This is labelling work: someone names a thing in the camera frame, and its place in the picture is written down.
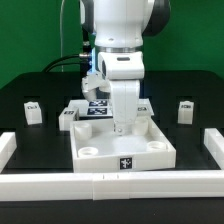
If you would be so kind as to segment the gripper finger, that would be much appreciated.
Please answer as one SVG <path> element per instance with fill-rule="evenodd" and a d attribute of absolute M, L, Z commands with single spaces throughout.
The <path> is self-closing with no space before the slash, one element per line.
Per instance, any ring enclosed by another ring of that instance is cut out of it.
<path fill-rule="evenodd" d="M 126 125 L 124 123 L 115 123 L 114 131 L 119 136 L 124 135 L 126 133 Z"/>

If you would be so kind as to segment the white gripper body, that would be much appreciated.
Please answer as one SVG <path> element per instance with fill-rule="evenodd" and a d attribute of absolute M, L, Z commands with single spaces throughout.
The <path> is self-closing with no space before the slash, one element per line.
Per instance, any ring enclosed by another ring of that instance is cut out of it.
<path fill-rule="evenodd" d="M 121 80 L 110 82 L 110 97 L 114 123 L 133 124 L 137 117 L 140 82 Z"/>

